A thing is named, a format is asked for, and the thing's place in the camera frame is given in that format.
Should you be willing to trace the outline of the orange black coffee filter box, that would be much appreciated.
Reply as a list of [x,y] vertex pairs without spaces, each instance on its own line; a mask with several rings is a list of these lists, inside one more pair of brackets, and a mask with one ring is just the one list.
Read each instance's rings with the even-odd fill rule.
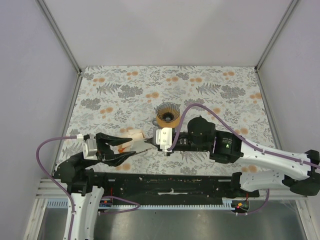
[[120,138],[131,138],[132,140],[126,143],[122,143],[118,146],[112,146],[111,149],[116,153],[125,152],[143,152],[151,148],[151,146],[145,143],[146,135],[142,129],[128,129],[126,132],[119,135]]

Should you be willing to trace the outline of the clear ribbed glass dripper cone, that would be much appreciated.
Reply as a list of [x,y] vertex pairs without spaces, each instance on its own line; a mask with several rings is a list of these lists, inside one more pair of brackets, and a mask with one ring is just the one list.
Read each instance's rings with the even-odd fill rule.
[[180,122],[180,107],[173,102],[163,102],[156,108],[156,119],[162,121],[162,128],[176,128]]

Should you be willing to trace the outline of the clear glass coffee server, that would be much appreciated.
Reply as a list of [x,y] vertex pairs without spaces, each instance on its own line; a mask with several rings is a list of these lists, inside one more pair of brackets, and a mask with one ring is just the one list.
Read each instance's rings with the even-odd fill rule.
[[152,124],[157,128],[162,128],[162,121],[157,118],[152,120]]

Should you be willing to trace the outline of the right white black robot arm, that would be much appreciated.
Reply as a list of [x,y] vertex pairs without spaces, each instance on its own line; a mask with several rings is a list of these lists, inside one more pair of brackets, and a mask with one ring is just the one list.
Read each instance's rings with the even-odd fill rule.
[[146,143],[170,156],[173,152],[208,152],[209,158],[221,164],[255,165],[258,173],[234,172],[229,191],[235,197],[262,189],[288,189],[294,194],[316,196],[320,191],[320,153],[308,150],[293,153],[260,145],[227,131],[201,116],[187,124],[186,132],[173,128],[156,128]]

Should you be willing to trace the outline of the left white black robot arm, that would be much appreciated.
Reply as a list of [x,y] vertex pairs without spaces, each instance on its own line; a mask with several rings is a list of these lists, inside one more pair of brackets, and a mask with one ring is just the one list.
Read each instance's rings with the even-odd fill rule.
[[113,193],[107,174],[94,171],[93,166],[103,163],[117,167],[136,151],[113,151],[113,147],[132,141],[131,137],[98,133],[95,136],[79,134],[76,138],[82,151],[59,164],[54,177],[66,184],[69,194],[67,219],[70,226],[65,228],[66,237],[70,240],[92,240],[100,202],[103,196]]

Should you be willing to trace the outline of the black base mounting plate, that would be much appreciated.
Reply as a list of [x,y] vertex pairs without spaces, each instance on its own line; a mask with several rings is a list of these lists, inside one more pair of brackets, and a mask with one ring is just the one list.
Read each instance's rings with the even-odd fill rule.
[[106,173],[112,194],[140,205],[220,204],[223,198],[258,198],[259,191],[242,190],[230,176],[155,175]]

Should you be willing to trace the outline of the floral patterned table mat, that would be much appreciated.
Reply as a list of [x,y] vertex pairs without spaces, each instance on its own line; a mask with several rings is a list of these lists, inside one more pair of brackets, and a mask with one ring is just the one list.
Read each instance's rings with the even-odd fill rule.
[[88,66],[66,133],[119,136],[140,129],[149,138],[164,102],[188,109],[185,124],[201,116],[220,131],[228,124],[248,140],[275,145],[253,67]]

